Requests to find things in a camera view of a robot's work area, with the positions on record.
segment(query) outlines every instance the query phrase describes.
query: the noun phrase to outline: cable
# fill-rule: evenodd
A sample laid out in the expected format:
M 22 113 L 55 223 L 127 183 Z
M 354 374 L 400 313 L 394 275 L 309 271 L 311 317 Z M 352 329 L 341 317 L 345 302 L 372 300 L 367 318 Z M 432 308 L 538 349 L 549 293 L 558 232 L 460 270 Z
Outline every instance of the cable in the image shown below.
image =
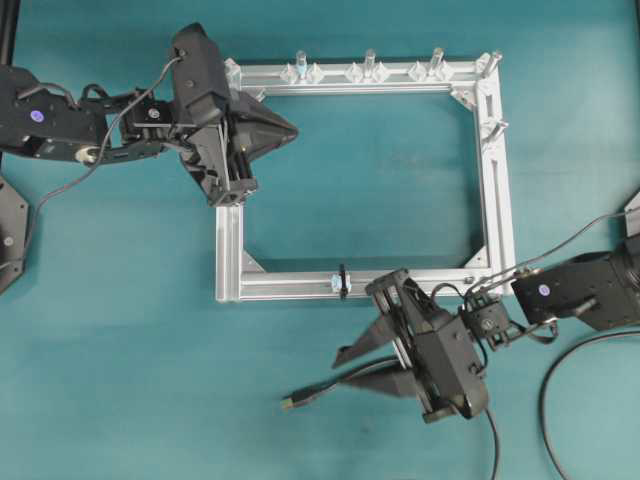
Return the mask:
M 480 374 L 480 373 L 484 372 L 487 369 L 487 367 L 489 366 L 489 355 L 487 355 L 487 349 L 484 348 L 484 345 L 480 341 L 480 337 L 475 332 L 475 330 L 473 328 L 470 328 L 469 331 L 471 332 L 471 335 L 473 335 L 473 338 L 476 339 L 476 342 L 477 342 L 478 346 L 480 347 L 480 351 L 482 352 L 482 359 L 483 359 L 482 369 L 478 372 L 478 374 Z
M 629 210 L 625 210 L 623 212 L 615 212 L 615 213 L 607 213 L 605 215 L 600 215 L 599 217 L 593 219 L 591 222 L 587 223 L 584 227 L 582 227 L 580 230 L 578 230 L 576 233 L 574 233 L 573 235 L 571 235 L 569 238 L 567 238 L 565 241 L 559 243 L 558 245 L 556 245 L 555 247 L 553 247 L 550 250 L 547 250 L 546 252 L 538 255 L 537 257 L 533 257 L 530 258 L 528 260 L 524 260 L 522 262 L 516 263 L 515 265 L 513 265 L 512 267 L 509 268 L 505 268 L 504 270 L 498 272 L 498 273 L 494 273 L 493 275 L 489 275 L 488 277 L 483 277 L 480 280 L 478 280 L 476 283 L 474 283 L 471 287 L 469 287 L 469 289 L 467 290 L 465 297 L 468 297 L 471 295 L 471 292 L 479 287 L 480 285 L 484 285 L 485 283 L 487 283 L 489 280 L 492 280 L 496 277 L 500 277 L 502 275 L 504 275 L 505 273 L 508 273 L 512 270 L 516 270 L 518 268 L 524 267 L 526 265 L 529 265 L 530 263 L 536 263 L 539 262 L 540 260 L 545 259 L 546 257 L 548 257 L 549 255 L 552 255 L 554 253 L 556 253 L 558 250 L 566 247 L 569 243 L 573 242 L 576 238 L 578 238 L 580 235 L 582 235 L 584 232 L 586 232 L 587 230 L 589 230 L 591 227 L 593 227 L 594 225 L 596 225 L 597 223 L 600 223 L 603 220 L 608 220 L 608 219 L 612 219 L 612 218 L 618 218 L 618 217 L 624 217 L 625 215 L 628 215 L 630 213 L 636 212 L 640 210 L 640 207 L 635 207 L 635 208 L 630 208 Z M 500 282 L 497 282 L 496 284 L 490 285 L 489 287 L 485 287 L 485 290 L 491 290 L 492 288 L 495 288 L 498 285 L 501 285 L 502 283 L 508 282 L 509 280 L 511 280 L 513 278 L 513 276 L 511 276 L 510 278 L 507 279 L 503 279 Z
M 436 301 L 436 295 L 443 288 L 450 288 L 451 290 L 455 291 L 461 299 L 464 300 L 464 296 L 462 295 L 462 293 L 460 293 L 460 290 L 458 290 L 458 287 L 456 287 L 453 283 L 443 282 L 443 283 L 439 283 L 433 288 L 433 290 L 431 290 L 431 300 L 433 302 Z
M 491 473 L 491 480 L 497 480 L 498 470 L 500 468 L 500 434 L 498 433 L 498 426 L 496 425 L 496 419 L 488 408 L 484 411 L 489 419 L 489 425 L 493 432 L 494 443 L 494 455 L 493 455 L 493 472 Z
M 282 399 L 282 408 L 284 410 L 289 410 L 290 408 L 298 408 L 304 405 L 308 405 L 321 395 L 329 393 L 330 391 L 335 389 L 340 383 L 353 380 L 354 378 L 365 374 L 369 370 L 373 370 L 382 366 L 395 366 L 397 364 L 400 364 L 400 361 L 395 355 L 390 355 L 388 357 L 382 357 L 371 360 L 367 363 L 363 363 L 362 365 L 358 365 L 357 367 L 352 368 L 351 370 L 348 370 L 330 380 L 326 380 L 324 382 L 319 382 L 314 385 L 309 385 L 307 387 L 295 390 Z
M 549 431 L 547 428 L 547 414 L 546 414 L 545 402 L 546 402 L 546 396 L 547 396 L 547 388 L 549 386 L 549 381 L 551 380 L 551 377 L 553 376 L 557 368 L 562 364 L 562 362 L 564 362 L 567 358 L 569 358 L 576 351 L 580 350 L 582 347 L 586 347 L 587 345 L 592 345 L 594 343 L 600 343 L 600 342 L 617 339 L 617 338 L 639 337 L 639 336 L 640 336 L 640 330 L 631 330 L 628 332 L 608 333 L 606 335 L 600 335 L 598 337 L 592 337 L 587 340 L 583 340 L 582 342 L 577 343 L 576 345 L 571 347 L 569 350 L 564 352 L 562 355 L 560 355 L 551 364 L 551 367 L 549 367 L 549 370 L 547 370 L 547 373 L 545 374 L 544 379 L 542 380 L 542 385 L 540 386 L 540 394 L 538 396 L 538 417 L 540 420 L 540 429 L 542 430 L 542 439 L 544 440 L 544 446 L 546 447 L 547 452 L 549 453 L 549 457 L 551 457 L 553 466 L 556 468 L 556 470 L 564 480 L 570 480 L 571 477 L 569 477 L 569 475 L 564 470 L 562 465 L 560 465 L 560 461 L 558 460 L 558 457 L 553 448 L 553 445 L 551 445 L 551 439 L 549 438 Z
M 89 85 L 87 85 L 82 89 L 82 95 L 80 96 L 80 99 L 81 100 L 88 99 L 89 94 L 91 94 L 91 92 L 95 92 L 100 98 L 109 98 L 109 94 L 104 88 L 102 88 L 97 83 L 90 83 Z
M 158 85 L 160 85 L 160 83 L 162 83 L 162 81 L 164 80 L 164 78 L 167 76 L 167 73 L 169 72 L 169 69 L 171 68 L 171 66 L 180 61 L 181 57 L 174 57 L 171 60 L 169 60 L 164 67 L 162 68 L 162 71 L 160 72 L 160 76 L 156 79 L 155 82 L 153 82 L 153 84 L 147 88 L 144 92 L 142 92 L 140 94 L 140 96 L 138 96 L 135 100 L 133 100 L 129 105 L 127 105 L 120 113 L 118 113 L 118 115 L 116 115 L 116 118 L 113 119 L 113 121 L 111 122 L 111 124 L 109 125 L 109 129 L 107 130 L 107 133 L 105 134 L 104 138 L 102 139 L 102 143 L 100 145 L 100 151 L 98 152 L 98 157 L 96 158 L 96 161 L 91 165 L 91 167 L 89 167 L 89 169 L 83 173 L 82 175 L 80 175 L 78 178 L 65 183 L 64 185 L 62 185 L 59 188 L 56 188 L 55 190 L 52 190 L 51 192 L 47 193 L 44 197 L 42 197 L 40 199 L 40 201 L 38 202 L 38 204 L 36 205 L 36 208 L 34 210 L 34 213 L 31 217 L 31 221 L 29 223 L 29 229 L 27 231 L 27 237 L 26 240 L 24 242 L 24 253 L 22 254 L 22 257 L 14 259 L 14 260 L 9 260 L 5 263 L 3 263 L 2 265 L 0 265 L 0 270 L 8 267 L 9 265 L 11 265 L 12 263 L 16 263 L 16 262 L 22 262 L 23 260 L 25 260 L 26 256 L 27 256 L 27 252 L 29 251 L 29 246 L 31 245 L 31 241 L 33 240 L 33 233 L 35 232 L 36 226 L 37 226 L 37 222 L 38 222 L 38 215 L 40 214 L 40 210 L 42 210 L 42 207 L 52 198 L 60 195 L 61 193 L 66 192 L 67 190 L 75 187 L 76 185 L 78 185 L 79 183 L 82 183 L 83 181 L 85 181 L 87 178 L 89 178 L 97 169 L 98 167 L 101 165 L 103 159 L 104 159 L 104 154 L 105 154 L 105 150 L 107 148 L 107 143 L 109 143 L 109 141 L 111 140 L 111 135 L 113 134 L 113 130 L 115 129 L 115 127 L 120 123 L 120 120 L 122 120 L 122 118 L 129 113 L 138 103 L 140 103 L 142 100 L 145 99 L 145 97 L 149 96 L 151 94 L 151 92 L 153 92 L 153 90 L 155 90 Z
M 57 83 L 51 83 L 51 82 L 37 83 L 31 88 L 28 88 L 27 90 L 23 90 L 18 94 L 18 100 L 25 100 L 26 98 L 29 98 L 30 96 L 35 95 L 36 93 L 42 90 L 46 90 L 47 88 L 53 88 L 55 90 L 61 91 L 64 94 L 64 98 L 67 99 L 67 103 L 71 108 L 73 108 L 74 110 L 80 109 L 80 106 L 73 99 L 73 95 L 71 95 L 71 92 L 69 90 L 67 90 L 61 85 L 58 85 Z

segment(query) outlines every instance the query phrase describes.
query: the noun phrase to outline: aluminum frame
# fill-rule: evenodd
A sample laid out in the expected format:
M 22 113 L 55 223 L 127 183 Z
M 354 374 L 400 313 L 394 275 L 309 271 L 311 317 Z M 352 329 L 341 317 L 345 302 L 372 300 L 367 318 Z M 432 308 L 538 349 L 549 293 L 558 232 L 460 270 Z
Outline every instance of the aluminum frame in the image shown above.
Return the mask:
M 507 171 L 500 97 L 499 52 L 477 60 L 443 59 L 436 49 L 429 60 L 383 63 L 367 51 L 359 64 L 308 65 L 298 52 L 294 65 L 240 66 L 226 63 L 232 88 L 244 90 L 259 100 L 282 95 L 350 95 L 382 93 L 449 93 L 473 113 L 483 212 L 484 246 L 460 268 L 410 269 L 412 278 L 425 291 L 441 282 L 465 292 L 483 276 L 493 275 L 515 263 L 511 197 Z M 300 300 L 338 298 L 336 272 L 273 273 L 244 250 L 243 205 L 216 209 L 216 284 L 219 302 L 248 300 Z M 349 298 L 366 296 L 365 286 L 388 273 L 383 270 L 349 271 Z M 508 285 L 496 289 L 509 294 Z

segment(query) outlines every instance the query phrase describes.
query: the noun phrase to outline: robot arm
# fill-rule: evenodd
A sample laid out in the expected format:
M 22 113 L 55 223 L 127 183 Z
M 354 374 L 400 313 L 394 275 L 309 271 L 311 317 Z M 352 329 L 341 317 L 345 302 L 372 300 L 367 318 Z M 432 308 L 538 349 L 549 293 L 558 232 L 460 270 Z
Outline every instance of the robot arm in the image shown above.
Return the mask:
M 398 358 L 347 377 L 346 384 L 394 396 L 416 396 L 426 422 L 459 413 L 472 418 L 487 409 L 484 384 L 488 357 L 483 343 L 496 351 L 521 338 L 551 343 L 557 321 L 577 317 L 596 330 L 640 322 L 640 235 L 627 238 L 612 252 L 587 253 L 544 270 L 525 270 L 511 278 L 511 286 L 529 322 L 512 321 L 491 285 L 470 289 L 456 313 L 438 306 L 407 270 L 374 280 L 366 288 L 380 311 L 377 320 L 351 346 L 339 350 L 334 368 L 387 343 Z M 537 330 L 551 335 L 539 336 Z M 476 343 L 484 354 L 481 362 Z M 322 389 L 300 390 L 285 399 L 285 406 L 309 403 Z
M 173 101 L 152 95 L 120 124 L 122 146 L 108 145 L 101 163 L 180 152 L 210 205 L 243 202 L 257 188 L 250 163 L 297 136 L 297 130 L 245 92 L 229 88 L 217 45 L 199 24 L 173 39 Z M 63 95 L 51 93 L 61 90 Z M 95 92 L 97 98 L 89 95 Z M 142 90 L 109 96 L 88 85 L 76 102 L 63 88 L 28 70 L 0 66 L 0 151 L 91 166 L 107 133 L 106 116 L 121 112 Z

